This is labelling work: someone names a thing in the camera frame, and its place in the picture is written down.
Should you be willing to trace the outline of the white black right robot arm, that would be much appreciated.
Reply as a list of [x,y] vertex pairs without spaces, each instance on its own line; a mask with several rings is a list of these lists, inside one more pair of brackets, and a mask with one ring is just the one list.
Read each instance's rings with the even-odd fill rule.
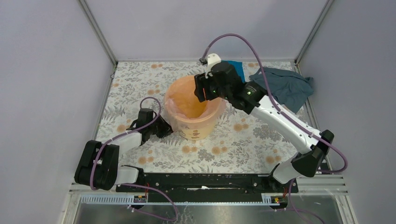
[[278,164],[270,173],[269,189],[280,192],[291,179],[313,177],[328,153],[334,135],[319,131],[271,101],[259,84],[243,82],[234,66],[219,62],[207,73],[194,76],[194,94],[200,102],[222,98],[232,107],[272,125],[296,148],[295,157]]

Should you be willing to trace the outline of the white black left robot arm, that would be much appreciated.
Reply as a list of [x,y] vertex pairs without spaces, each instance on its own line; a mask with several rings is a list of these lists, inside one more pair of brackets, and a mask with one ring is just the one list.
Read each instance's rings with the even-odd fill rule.
[[119,165],[119,157],[142,146],[151,136],[162,139],[171,133],[171,125],[160,114],[149,108],[140,109],[137,119],[125,133],[105,143],[90,140],[85,144],[75,171],[75,183],[102,190],[127,184],[132,191],[141,191],[145,185],[143,170],[130,165]]

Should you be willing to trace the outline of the blue folded cloth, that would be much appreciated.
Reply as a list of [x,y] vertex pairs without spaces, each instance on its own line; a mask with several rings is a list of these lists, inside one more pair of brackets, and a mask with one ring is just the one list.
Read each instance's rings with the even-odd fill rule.
[[242,62],[231,61],[231,60],[222,60],[222,61],[228,62],[230,65],[232,65],[235,68],[238,76],[241,78],[242,82],[245,82],[245,74],[244,74]]

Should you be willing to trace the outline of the floral patterned table mat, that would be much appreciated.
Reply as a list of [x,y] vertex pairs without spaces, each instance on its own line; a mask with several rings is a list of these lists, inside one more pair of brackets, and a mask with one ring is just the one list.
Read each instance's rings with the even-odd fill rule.
[[[120,62],[113,77],[97,141],[123,133],[141,106],[158,109],[168,87],[178,78],[203,72],[198,62]],[[179,133],[151,137],[119,157],[120,165],[145,172],[261,173],[297,153],[272,126],[227,105],[214,130],[202,140]]]

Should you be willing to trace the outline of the grey crumpled shirt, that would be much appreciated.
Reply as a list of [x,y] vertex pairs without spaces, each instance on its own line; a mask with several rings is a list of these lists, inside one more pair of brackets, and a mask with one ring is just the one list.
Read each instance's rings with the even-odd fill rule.
[[313,78],[304,78],[299,73],[276,68],[263,68],[273,98],[293,113],[303,107],[314,93]]

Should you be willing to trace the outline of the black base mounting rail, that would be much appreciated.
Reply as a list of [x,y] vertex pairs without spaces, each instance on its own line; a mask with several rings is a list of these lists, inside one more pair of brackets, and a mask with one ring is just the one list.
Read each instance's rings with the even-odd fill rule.
[[116,192],[142,193],[150,203],[255,203],[262,194],[297,193],[297,182],[276,184],[267,174],[143,173],[137,185],[121,185]]

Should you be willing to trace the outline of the aluminium frame profile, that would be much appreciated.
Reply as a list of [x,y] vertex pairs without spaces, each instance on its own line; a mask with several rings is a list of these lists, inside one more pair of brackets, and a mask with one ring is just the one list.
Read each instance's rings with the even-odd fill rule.
[[108,41],[106,40],[93,12],[90,9],[90,6],[86,0],[77,0],[77,3],[79,4],[82,12],[84,13],[88,23],[90,24],[92,30],[94,31],[102,49],[104,50],[106,56],[110,60],[111,64],[113,65],[114,68],[117,67],[118,65],[118,60],[115,57],[115,54],[113,53]]

